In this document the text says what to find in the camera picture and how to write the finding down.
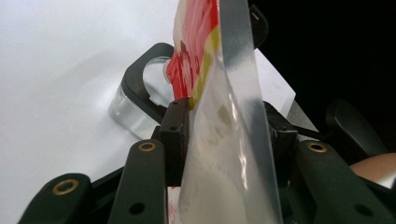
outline clear plastic bag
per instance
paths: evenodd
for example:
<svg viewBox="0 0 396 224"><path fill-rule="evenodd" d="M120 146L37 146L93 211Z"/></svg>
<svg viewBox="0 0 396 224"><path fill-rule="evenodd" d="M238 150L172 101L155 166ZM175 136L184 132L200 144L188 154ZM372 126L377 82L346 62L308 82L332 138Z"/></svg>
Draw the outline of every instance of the clear plastic bag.
<svg viewBox="0 0 396 224"><path fill-rule="evenodd" d="M166 72L191 107L181 223L281 223L248 4L180 0L174 41Z"/></svg>

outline plastic packaging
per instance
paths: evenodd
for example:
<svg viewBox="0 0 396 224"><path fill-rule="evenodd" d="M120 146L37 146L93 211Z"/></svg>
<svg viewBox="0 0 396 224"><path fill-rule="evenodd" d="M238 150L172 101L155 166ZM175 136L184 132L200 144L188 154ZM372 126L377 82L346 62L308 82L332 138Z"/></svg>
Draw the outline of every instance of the plastic packaging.
<svg viewBox="0 0 396 224"><path fill-rule="evenodd" d="M181 223L281 223L248 4L180 0L174 41L166 72L191 106Z"/></svg>

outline white background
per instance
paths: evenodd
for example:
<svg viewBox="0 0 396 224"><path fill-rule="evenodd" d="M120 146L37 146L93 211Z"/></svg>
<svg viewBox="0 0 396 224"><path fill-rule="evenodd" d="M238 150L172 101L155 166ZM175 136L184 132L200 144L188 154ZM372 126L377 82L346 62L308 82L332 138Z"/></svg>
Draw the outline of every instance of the white background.
<svg viewBox="0 0 396 224"><path fill-rule="evenodd" d="M126 68L172 44L177 0L0 1L0 223L16 223L52 178L94 181L137 138L108 113ZM294 91L259 53L264 100L283 115Z"/></svg>

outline black background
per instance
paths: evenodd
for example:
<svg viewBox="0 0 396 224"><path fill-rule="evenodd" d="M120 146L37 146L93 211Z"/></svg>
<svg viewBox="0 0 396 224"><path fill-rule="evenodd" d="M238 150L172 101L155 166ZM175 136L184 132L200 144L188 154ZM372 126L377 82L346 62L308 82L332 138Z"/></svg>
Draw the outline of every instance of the black background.
<svg viewBox="0 0 396 224"><path fill-rule="evenodd" d="M321 132L328 131L327 105L342 98L383 140L396 138L391 134L396 134L395 3L249 1L269 23L260 50L296 91L297 103Z"/></svg>

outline white surface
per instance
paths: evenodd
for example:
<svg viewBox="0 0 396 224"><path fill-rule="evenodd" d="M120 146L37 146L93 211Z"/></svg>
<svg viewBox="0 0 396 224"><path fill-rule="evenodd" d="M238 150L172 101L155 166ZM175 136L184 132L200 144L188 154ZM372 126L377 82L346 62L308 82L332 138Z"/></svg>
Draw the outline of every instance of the white surface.
<svg viewBox="0 0 396 224"><path fill-rule="evenodd" d="M0 223L16 223L58 175L94 181L125 163L137 139L108 107L134 60L172 44L176 9L177 0L0 2ZM262 87L267 101L287 113L294 92L278 73L267 80L278 83Z"/></svg>

